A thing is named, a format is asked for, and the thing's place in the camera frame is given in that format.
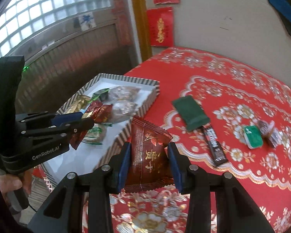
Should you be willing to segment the person left hand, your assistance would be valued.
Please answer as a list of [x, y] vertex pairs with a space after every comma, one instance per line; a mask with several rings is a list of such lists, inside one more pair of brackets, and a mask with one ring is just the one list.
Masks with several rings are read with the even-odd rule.
[[28, 195], [31, 194], [32, 173], [33, 168], [25, 171], [22, 178], [11, 174], [0, 175], [0, 191], [6, 203], [9, 202], [7, 193], [20, 188], [22, 188]]

